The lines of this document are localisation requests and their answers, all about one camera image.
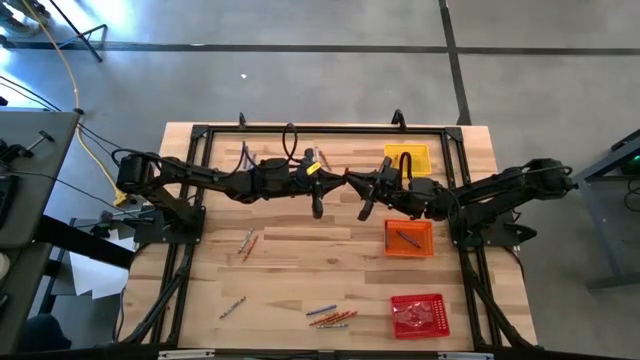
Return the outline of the white paper sheet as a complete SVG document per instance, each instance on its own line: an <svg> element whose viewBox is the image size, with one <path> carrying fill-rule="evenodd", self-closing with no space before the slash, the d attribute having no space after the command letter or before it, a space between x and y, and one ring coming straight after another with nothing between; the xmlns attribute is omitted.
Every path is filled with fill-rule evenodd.
<svg viewBox="0 0 640 360"><path fill-rule="evenodd" d="M129 271L87 256L69 253L76 295L90 294L93 300L121 293Z"/></svg>

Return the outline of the orange plastic basket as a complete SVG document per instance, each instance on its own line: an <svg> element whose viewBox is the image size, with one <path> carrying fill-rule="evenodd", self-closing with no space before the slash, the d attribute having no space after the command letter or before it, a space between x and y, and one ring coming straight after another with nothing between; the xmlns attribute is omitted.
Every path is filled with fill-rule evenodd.
<svg viewBox="0 0 640 360"><path fill-rule="evenodd" d="M429 221L387 219L385 225L389 227L389 249L385 253L387 256L395 257L432 257L435 254L433 240L433 226ZM396 230L401 230L415 239L421 248L415 248L407 241L396 234Z"/></svg>

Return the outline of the black device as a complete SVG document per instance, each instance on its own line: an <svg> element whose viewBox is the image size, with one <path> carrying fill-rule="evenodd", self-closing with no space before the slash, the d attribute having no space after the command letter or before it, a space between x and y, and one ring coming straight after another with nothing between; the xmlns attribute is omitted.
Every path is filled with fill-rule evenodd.
<svg viewBox="0 0 640 360"><path fill-rule="evenodd" d="M9 210L18 192L20 177L0 175L0 229L4 226Z"/></svg>

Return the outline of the black tripod stand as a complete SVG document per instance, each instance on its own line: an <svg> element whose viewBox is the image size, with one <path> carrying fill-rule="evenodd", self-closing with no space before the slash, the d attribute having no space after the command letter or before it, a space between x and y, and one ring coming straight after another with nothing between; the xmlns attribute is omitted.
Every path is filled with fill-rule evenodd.
<svg viewBox="0 0 640 360"><path fill-rule="evenodd" d="M102 24L100 24L98 26L90 28L89 30L81 32L75 26L75 24L71 21L71 19L64 13L64 11L59 7L59 5L56 3L55 0L48 0L48 1L51 3L53 8L58 12L58 14L62 17L64 22L69 26L69 28L73 32L73 36L71 38L69 38L68 40L66 40L66 41L64 41L63 43L60 44L60 48L69 47L73 43L80 42L91 53L93 58L98 63L102 63L103 62L103 58L98 53L97 47L91 42L90 37L93 34L95 34L97 32L100 32L101 35L102 35L100 43L103 43L105 38L106 38L107 31L109 29L108 25L105 24L105 23L102 23Z"/></svg>

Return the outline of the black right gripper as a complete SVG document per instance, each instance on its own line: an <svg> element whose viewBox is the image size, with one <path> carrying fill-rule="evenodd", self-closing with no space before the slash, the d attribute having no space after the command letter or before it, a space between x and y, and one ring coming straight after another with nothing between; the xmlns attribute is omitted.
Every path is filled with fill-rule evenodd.
<svg viewBox="0 0 640 360"><path fill-rule="evenodd" d="M372 189L373 202L396 210L417 210L417 198L402 188L400 172L391 164L392 159L385 157L375 175L373 172L348 171L348 184L357 193L369 193Z"/></svg>

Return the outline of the yellow plastic basket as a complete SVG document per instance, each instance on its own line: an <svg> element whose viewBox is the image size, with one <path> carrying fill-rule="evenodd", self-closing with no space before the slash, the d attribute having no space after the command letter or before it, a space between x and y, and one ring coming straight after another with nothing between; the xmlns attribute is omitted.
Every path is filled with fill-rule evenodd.
<svg viewBox="0 0 640 360"><path fill-rule="evenodd" d="M394 167L394 157L407 152L411 155L412 175L426 177L431 174L431 162L429 148L424 144L385 144L384 155L392 159Z"/></svg>

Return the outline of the red plastic basket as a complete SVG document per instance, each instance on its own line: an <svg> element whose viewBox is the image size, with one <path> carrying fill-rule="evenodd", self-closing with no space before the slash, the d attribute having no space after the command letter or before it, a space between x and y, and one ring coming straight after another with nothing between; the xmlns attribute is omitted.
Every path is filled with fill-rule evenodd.
<svg viewBox="0 0 640 360"><path fill-rule="evenodd" d="M433 321L430 324L426 324L420 328L410 328L394 320L394 306L412 301L424 301L431 304ZM446 306L441 294L393 296L390 302L392 327L396 339L438 338L450 335Z"/></svg>

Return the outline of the grey screw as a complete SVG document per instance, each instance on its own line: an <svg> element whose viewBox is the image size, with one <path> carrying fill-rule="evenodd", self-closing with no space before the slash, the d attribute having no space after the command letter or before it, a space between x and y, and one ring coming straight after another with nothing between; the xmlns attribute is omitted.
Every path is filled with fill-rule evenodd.
<svg viewBox="0 0 640 360"><path fill-rule="evenodd" d="M418 248L418 249L421 248L421 245L415 239L413 239L408 234L406 234L405 232L403 232L401 230L396 230L396 234L398 236L400 236L402 239L404 239L405 241L407 241L409 244L414 246L415 248Z"/></svg>

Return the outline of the dark grey desk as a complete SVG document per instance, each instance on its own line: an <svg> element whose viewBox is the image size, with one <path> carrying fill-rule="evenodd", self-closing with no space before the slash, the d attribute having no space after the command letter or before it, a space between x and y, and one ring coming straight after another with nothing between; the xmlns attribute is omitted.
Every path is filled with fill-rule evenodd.
<svg viewBox="0 0 640 360"><path fill-rule="evenodd" d="M590 291L640 285L640 129L573 176L593 223L608 272Z"/></svg>

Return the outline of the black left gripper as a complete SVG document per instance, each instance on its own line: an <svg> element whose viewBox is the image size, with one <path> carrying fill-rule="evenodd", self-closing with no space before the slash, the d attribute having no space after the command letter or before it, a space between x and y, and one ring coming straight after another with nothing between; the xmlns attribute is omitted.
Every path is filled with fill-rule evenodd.
<svg viewBox="0 0 640 360"><path fill-rule="evenodd" d="M318 181L321 184L320 170L309 176L306 169L315 162L300 163L294 172L294 190L298 193L312 193L312 185ZM346 178L344 174L335 174L324 171L322 173L324 180L322 181L323 191L333 191L345 185Z"/></svg>

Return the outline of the grey side table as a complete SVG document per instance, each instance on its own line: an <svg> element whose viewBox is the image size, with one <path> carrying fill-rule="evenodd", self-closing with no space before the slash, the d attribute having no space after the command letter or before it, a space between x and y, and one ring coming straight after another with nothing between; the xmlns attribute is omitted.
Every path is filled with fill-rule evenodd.
<svg viewBox="0 0 640 360"><path fill-rule="evenodd" d="M0 279L0 354L17 347L31 310L52 245L35 242L34 235L75 133L78 115L72 112L0 111L0 138L8 144L33 144L33 156L12 162L18 186L4 225L0 255L9 270Z"/></svg>

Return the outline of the black steel beam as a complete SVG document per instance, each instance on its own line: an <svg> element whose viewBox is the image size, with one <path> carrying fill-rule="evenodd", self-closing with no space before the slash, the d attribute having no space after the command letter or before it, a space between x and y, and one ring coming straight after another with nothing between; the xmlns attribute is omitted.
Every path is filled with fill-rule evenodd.
<svg viewBox="0 0 640 360"><path fill-rule="evenodd" d="M48 243L125 270L130 269L135 255L131 250L46 215L41 217L33 241Z"/></svg>

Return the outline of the black clamp tool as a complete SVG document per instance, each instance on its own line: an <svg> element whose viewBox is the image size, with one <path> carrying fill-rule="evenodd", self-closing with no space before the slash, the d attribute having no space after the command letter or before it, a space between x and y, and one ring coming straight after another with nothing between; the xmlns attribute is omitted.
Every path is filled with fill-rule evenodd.
<svg viewBox="0 0 640 360"><path fill-rule="evenodd" d="M18 157L31 158L33 156L33 149L44 141L54 143L55 139L44 130L39 131L39 138L29 146L23 146L21 144L9 145L4 139L0 138L0 162L10 164Z"/></svg>

